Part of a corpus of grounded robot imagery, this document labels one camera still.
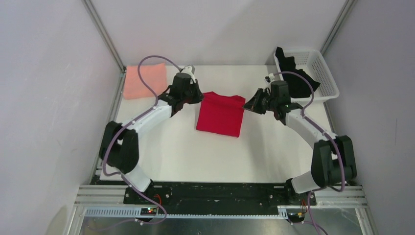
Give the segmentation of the red t shirt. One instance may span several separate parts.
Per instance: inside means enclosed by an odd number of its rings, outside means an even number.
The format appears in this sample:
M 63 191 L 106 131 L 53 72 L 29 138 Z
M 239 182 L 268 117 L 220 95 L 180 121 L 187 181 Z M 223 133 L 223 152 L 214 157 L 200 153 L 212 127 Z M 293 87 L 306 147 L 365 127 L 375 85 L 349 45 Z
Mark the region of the red t shirt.
M 224 136 L 240 136 L 246 99 L 239 96 L 224 96 L 215 92 L 204 93 L 196 130 Z

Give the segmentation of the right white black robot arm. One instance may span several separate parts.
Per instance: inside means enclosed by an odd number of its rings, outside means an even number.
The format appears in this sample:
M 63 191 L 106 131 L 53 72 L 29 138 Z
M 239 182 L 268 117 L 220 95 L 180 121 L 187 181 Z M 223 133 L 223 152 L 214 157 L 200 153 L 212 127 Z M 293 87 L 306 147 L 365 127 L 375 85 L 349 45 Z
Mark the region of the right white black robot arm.
M 335 184 L 340 184 L 337 190 L 342 191 L 346 181 L 356 178 L 351 138 L 338 136 L 318 125 L 305 113 L 304 107 L 291 101 L 285 81 L 273 81 L 269 88 L 259 88 L 243 108 L 257 114 L 273 112 L 276 120 L 299 134 L 313 151 L 310 170 L 287 180 L 289 188 L 284 191 L 284 198 L 288 203 L 297 204 L 305 192 L 333 188 Z

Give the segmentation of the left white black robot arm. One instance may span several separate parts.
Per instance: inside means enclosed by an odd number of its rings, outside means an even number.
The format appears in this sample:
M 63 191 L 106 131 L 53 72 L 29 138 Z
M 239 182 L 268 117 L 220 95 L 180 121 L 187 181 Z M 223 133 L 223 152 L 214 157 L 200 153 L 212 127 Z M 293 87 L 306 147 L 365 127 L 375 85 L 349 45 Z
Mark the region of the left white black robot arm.
M 119 175 L 136 189 L 136 198 L 143 204 L 154 199 L 152 180 L 139 165 L 139 139 L 163 121 L 173 117 L 185 104 L 200 103 L 204 96 L 191 67 L 175 74 L 173 82 L 160 94 L 155 104 L 137 117 L 124 123 L 110 121 L 100 147 L 102 174 Z

